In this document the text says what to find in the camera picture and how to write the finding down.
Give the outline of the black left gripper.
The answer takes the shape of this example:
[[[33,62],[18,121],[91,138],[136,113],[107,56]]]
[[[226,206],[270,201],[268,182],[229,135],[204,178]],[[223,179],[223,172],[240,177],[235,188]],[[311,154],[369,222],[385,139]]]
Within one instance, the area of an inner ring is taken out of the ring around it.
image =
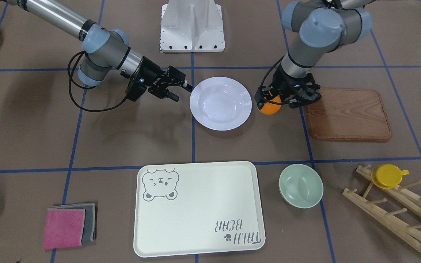
[[[262,110],[267,105],[288,105],[290,108],[299,108],[321,100],[320,85],[312,73],[305,77],[295,78],[286,74],[282,67],[277,67],[270,85],[265,86],[264,81],[274,69],[271,67],[266,73],[259,88],[254,95],[256,106]]]

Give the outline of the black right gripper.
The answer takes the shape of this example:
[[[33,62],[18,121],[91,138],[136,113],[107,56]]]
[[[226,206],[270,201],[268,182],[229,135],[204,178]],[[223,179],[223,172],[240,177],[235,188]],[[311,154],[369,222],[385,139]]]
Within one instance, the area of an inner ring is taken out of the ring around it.
[[[148,91],[157,98],[168,98],[179,102],[180,97],[169,91],[170,86],[179,86],[188,92],[193,91],[193,86],[186,80],[185,73],[175,67],[162,70],[147,57],[142,57],[139,67],[128,83],[126,99],[135,102]]]

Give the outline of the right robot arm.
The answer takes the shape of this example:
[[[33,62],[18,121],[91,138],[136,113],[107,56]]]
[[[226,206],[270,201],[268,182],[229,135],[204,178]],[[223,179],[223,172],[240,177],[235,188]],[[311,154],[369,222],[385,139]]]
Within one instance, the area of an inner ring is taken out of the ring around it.
[[[177,102],[179,97],[169,91],[170,86],[178,86],[188,92],[193,90],[180,70],[173,66],[162,70],[150,59],[132,50],[127,35],[121,30],[102,28],[97,22],[56,0],[9,0],[7,3],[36,15],[82,42],[85,58],[77,76],[85,85],[99,85],[110,70],[117,69],[130,80],[125,100],[136,101],[149,92],[159,99],[169,98]]]

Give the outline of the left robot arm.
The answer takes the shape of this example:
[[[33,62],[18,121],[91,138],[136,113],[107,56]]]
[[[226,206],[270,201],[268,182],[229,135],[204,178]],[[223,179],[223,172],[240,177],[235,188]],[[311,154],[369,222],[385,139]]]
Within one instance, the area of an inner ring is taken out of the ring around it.
[[[321,99],[310,72],[322,56],[355,43],[372,28],[369,0],[309,0],[289,3],[281,16],[285,29],[297,33],[287,53],[276,61],[269,85],[254,95],[260,112],[271,115],[283,105],[299,108]]]

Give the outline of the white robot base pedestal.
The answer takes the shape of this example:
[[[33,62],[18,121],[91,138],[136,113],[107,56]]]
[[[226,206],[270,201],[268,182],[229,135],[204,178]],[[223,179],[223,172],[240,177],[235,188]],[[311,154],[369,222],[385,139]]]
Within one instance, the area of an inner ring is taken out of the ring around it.
[[[162,5],[160,24],[161,52],[225,50],[222,7],[214,0],[170,0]]]

